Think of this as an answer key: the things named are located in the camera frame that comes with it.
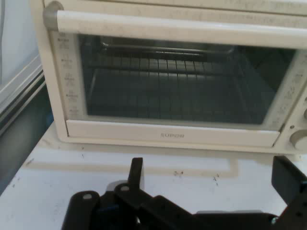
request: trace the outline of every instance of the white countertop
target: white countertop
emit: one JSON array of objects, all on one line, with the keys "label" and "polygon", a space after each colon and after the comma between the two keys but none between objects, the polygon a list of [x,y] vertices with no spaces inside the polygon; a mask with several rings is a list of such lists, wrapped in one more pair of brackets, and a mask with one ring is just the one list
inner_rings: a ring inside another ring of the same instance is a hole
[{"label": "white countertop", "polygon": [[[0,196],[1,229],[60,229],[73,194],[102,195],[109,183],[127,179],[133,157],[143,157],[147,193],[163,195],[191,213],[280,215],[286,206],[271,185],[273,155],[69,144],[59,141],[51,125]],[[307,173],[307,156],[288,158]]]}]

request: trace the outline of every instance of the glass window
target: glass window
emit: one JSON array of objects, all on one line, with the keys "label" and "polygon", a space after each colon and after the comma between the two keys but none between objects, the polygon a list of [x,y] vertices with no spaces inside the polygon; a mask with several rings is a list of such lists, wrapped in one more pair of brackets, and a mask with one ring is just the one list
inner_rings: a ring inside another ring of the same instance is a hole
[{"label": "glass window", "polygon": [[0,0],[0,114],[42,71],[28,0]]},{"label": "glass window", "polygon": [[80,35],[88,115],[261,124],[291,49]]}]

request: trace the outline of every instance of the oven body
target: oven body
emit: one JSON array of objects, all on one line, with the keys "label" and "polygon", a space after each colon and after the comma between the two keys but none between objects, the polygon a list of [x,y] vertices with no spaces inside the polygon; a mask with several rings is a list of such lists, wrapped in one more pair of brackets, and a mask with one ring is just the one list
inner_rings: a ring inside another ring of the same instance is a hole
[{"label": "oven body", "polygon": [[197,2],[31,1],[59,138],[305,153],[307,5]]}]

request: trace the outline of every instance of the brand logo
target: brand logo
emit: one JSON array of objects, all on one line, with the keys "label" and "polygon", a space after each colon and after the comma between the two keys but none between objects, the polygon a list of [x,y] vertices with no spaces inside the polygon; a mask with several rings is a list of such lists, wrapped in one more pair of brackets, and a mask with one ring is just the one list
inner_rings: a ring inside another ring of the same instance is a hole
[{"label": "brand logo", "polygon": [[162,138],[184,138],[184,134],[161,133]]}]

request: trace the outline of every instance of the oven control knob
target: oven control knob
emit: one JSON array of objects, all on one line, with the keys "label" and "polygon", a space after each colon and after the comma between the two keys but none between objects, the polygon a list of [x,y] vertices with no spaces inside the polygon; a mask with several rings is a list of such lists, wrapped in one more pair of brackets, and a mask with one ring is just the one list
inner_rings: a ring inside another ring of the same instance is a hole
[{"label": "oven control knob", "polygon": [[290,142],[297,150],[307,150],[307,129],[299,130],[292,134]]}]

